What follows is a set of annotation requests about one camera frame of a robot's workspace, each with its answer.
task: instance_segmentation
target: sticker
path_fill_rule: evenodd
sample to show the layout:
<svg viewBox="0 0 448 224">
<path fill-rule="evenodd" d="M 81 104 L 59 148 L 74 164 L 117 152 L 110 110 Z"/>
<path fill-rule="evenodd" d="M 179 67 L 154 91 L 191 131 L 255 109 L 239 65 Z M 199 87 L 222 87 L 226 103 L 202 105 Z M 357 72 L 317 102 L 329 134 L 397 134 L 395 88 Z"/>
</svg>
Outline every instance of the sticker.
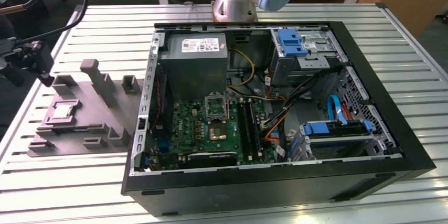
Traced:
<svg viewBox="0 0 448 224">
<path fill-rule="evenodd" d="M 277 145 L 277 148 L 274 149 L 274 151 L 278 153 L 281 157 L 285 157 L 285 150 L 279 147 L 279 145 Z"/>
<path fill-rule="evenodd" d="M 269 76 L 265 76 L 265 77 L 263 77 L 263 84 L 265 84 L 266 86 L 270 86 L 270 77 L 269 77 Z"/>
<path fill-rule="evenodd" d="M 289 132 L 287 132 L 287 137 L 293 137 L 295 135 L 295 133 L 297 133 L 297 131 L 290 129 Z"/>
<path fill-rule="evenodd" d="M 315 48 L 315 44 L 311 42 L 305 42 L 302 45 L 305 48 Z"/>
<path fill-rule="evenodd" d="M 182 52 L 218 52 L 217 38 L 183 39 Z"/>
</svg>

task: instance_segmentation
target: slotted metal table surface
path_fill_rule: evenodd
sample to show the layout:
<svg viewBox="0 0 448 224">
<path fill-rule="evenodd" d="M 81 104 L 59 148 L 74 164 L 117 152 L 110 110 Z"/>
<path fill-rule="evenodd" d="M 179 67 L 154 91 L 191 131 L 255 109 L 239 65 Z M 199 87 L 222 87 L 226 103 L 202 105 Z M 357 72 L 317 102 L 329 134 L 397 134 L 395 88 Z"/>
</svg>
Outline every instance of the slotted metal table surface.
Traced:
<svg viewBox="0 0 448 224">
<path fill-rule="evenodd" d="M 446 74 L 386 9 L 373 4 L 287 5 L 259 21 L 342 21 L 437 168 L 359 201 L 213 215 L 151 217 L 119 195 L 125 153 L 30 158 L 26 146 L 54 91 L 34 83 L 0 144 L 0 223 L 403 223 L 448 219 Z M 154 23 L 209 22 L 210 6 L 90 6 L 53 49 L 53 74 L 86 80 L 82 59 L 113 79 L 142 77 Z"/>
</svg>

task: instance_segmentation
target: yellow wire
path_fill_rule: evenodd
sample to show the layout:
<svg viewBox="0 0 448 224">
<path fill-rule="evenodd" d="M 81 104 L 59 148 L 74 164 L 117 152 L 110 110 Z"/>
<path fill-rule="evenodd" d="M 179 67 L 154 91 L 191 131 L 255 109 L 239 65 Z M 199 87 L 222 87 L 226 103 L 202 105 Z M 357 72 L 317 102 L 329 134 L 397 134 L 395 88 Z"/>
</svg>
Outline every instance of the yellow wire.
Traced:
<svg viewBox="0 0 448 224">
<path fill-rule="evenodd" d="M 243 58 L 246 59 L 246 61 L 249 62 L 250 67 L 251 67 L 251 73 L 250 73 L 250 76 L 249 76 L 249 78 L 247 78 L 245 81 L 242 81 L 242 82 L 238 83 L 238 84 L 226 85 L 226 87 L 238 87 L 238 86 L 242 86 L 243 84 L 246 84 L 246 83 L 251 80 L 253 75 L 254 75 L 254 64 L 253 64 L 250 58 L 249 58 L 241 51 L 238 51 L 237 49 L 233 49 L 233 48 L 229 48 L 229 51 L 234 51 L 234 52 L 237 52 L 239 55 L 242 55 Z"/>
</svg>

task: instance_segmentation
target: power supply label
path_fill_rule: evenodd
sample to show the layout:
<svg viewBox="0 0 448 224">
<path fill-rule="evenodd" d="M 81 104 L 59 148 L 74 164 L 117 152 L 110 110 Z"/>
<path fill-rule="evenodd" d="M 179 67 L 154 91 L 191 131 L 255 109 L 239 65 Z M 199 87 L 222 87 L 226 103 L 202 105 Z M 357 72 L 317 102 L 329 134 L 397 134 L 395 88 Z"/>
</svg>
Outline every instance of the power supply label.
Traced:
<svg viewBox="0 0 448 224">
<path fill-rule="evenodd" d="M 183 39 L 182 52 L 218 52 L 217 38 L 207 39 Z"/>
</svg>

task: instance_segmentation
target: motherboard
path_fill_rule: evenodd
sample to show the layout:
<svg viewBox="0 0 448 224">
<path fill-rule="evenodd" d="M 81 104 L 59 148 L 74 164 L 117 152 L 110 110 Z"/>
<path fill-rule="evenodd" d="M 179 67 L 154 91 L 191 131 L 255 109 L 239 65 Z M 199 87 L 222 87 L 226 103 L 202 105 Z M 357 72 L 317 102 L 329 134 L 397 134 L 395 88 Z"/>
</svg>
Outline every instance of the motherboard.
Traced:
<svg viewBox="0 0 448 224">
<path fill-rule="evenodd" d="M 170 140 L 158 140 L 161 170 L 207 167 L 210 162 L 230 165 L 274 162 L 273 148 L 257 132 L 266 119 L 261 100 L 223 101 L 213 99 L 174 104 Z M 221 120 L 207 120 L 210 114 L 225 114 Z"/>
</svg>

